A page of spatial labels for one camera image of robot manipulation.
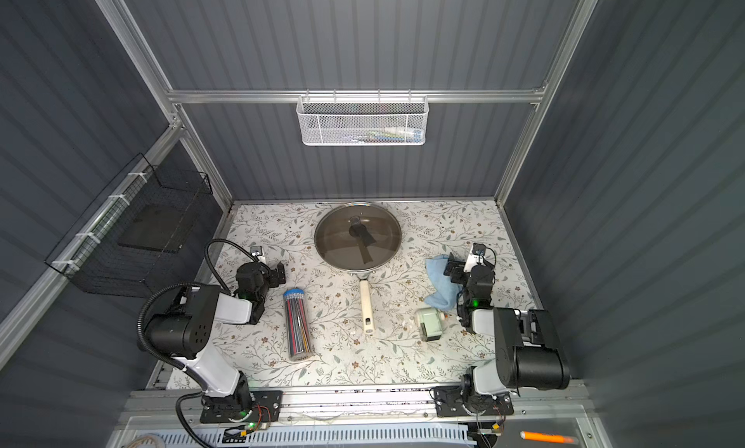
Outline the light blue cloth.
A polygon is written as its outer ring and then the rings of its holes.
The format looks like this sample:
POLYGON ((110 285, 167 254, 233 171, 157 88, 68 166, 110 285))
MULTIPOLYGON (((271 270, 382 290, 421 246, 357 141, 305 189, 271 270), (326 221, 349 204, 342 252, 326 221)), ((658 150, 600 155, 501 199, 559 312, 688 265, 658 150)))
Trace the light blue cloth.
POLYGON ((435 292, 425 297, 424 303, 443 312, 449 312, 456 308, 458 295, 462 291, 462 286, 453 283, 451 277, 444 273, 447 263, 448 257, 445 255, 425 261, 426 272, 435 292))

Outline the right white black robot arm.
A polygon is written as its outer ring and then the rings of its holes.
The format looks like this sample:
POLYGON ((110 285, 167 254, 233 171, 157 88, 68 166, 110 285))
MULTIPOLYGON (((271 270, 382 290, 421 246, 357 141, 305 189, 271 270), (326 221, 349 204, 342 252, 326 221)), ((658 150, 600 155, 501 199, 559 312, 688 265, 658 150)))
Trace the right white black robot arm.
POLYGON ((467 261, 449 256, 444 276, 460 287, 455 302, 459 323, 473 335, 492 337, 494 358, 466 370, 457 386, 435 389, 440 417, 506 417, 513 413, 512 392, 568 388, 570 365, 548 311, 493 306, 496 273, 481 256, 467 261))

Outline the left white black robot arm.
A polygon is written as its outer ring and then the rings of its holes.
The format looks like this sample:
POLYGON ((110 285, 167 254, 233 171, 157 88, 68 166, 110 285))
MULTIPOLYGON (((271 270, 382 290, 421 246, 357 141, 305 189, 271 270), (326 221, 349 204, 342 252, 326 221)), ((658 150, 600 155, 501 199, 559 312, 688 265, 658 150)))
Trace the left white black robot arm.
POLYGON ((218 284, 180 283, 153 294, 136 323, 138 346, 180 370, 200 391, 200 422, 271 423, 279 419, 281 391, 253 391, 248 377, 231 365, 211 342, 215 321, 255 325, 264 312, 266 294, 286 283, 285 267, 260 263, 240 266, 238 293, 218 284))

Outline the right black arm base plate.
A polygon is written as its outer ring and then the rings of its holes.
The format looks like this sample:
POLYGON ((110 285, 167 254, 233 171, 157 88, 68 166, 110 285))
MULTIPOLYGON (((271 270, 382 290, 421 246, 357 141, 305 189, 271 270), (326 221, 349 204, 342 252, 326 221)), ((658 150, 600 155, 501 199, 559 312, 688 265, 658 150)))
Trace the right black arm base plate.
POLYGON ((466 396, 462 388, 457 385, 437 386, 432 388, 429 394, 440 418, 466 416, 506 418, 514 415, 514 408, 508 394, 466 396))

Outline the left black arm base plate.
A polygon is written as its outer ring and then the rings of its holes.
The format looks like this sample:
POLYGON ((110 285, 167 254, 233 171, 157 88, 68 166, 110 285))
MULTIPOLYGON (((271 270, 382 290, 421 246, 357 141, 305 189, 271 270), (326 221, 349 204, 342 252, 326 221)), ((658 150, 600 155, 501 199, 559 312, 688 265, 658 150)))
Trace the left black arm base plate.
POLYGON ((252 391, 249 397, 203 397, 202 424, 269 424, 279 420, 283 392, 252 391))

